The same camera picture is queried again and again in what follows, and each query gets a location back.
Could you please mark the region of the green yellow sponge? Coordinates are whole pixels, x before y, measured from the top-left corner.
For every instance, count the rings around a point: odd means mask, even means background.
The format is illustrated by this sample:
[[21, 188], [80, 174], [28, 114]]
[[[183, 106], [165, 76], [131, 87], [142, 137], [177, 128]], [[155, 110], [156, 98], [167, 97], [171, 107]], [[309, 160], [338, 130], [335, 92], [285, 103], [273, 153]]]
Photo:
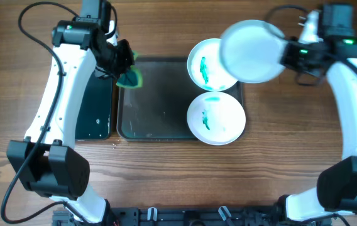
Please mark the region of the green yellow sponge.
[[135, 65], [130, 66], [130, 68], [117, 79], [116, 85], [125, 89], [141, 88], [143, 86], [143, 76], [140, 69]]

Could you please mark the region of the light blue plate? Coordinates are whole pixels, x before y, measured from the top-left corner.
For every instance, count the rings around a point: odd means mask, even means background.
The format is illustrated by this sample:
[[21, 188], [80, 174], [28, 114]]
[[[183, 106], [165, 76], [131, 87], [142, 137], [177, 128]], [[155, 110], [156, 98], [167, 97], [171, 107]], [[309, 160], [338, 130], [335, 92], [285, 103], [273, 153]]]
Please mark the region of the light blue plate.
[[223, 68], [243, 83], [263, 83], [279, 76], [286, 46], [276, 26], [260, 20], [240, 21], [221, 35], [219, 60]]

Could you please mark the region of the white plate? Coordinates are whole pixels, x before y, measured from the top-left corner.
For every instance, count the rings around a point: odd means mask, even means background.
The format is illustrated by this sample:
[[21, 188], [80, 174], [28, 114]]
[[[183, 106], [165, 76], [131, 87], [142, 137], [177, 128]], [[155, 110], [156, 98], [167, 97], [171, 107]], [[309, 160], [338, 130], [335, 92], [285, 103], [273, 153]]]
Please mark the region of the white plate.
[[198, 140], [222, 146], [240, 137], [245, 129], [246, 114], [233, 96], [224, 92], [205, 92], [189, 105], [187, 125]]
[[192, 81], [207, 91], [221, 92], [238, 82], [223, 68], [219, 59], [221, 39], [210, 38], [196, 44], [187, 58]]

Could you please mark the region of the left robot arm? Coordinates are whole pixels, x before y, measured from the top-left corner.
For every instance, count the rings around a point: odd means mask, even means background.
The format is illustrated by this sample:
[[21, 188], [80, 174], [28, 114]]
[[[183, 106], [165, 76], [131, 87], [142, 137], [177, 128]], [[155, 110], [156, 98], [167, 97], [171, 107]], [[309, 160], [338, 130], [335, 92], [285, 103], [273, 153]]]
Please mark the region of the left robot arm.
[[139, 88], [143, 78], [136, 53], [117, 38], [117, 13], [108, 1], [84, 1], [81, 12], [52, 32], [47, 86], [22, 141], [11, 141], [7, 157], [14, 182], [63, 205], [74, 225], [117, 225], [109, 202], [89, 184], [89, 162], [74, 149], [75, 128], [91, 75]]

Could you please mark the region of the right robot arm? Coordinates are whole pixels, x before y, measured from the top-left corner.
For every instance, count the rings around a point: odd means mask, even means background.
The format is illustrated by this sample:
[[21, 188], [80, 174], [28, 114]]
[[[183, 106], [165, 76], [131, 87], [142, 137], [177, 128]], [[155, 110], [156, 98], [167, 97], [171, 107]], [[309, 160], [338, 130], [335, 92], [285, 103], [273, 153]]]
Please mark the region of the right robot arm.
[[328, 81], [343, 135], [341, 161], [324, 170], [314, 188], [286, 197], [286, 217], [311, 222], [357, 214], [357, 36], [352, 5], [327, 3], [309, 12], [299, 39], [287, 43], [281, 64]]

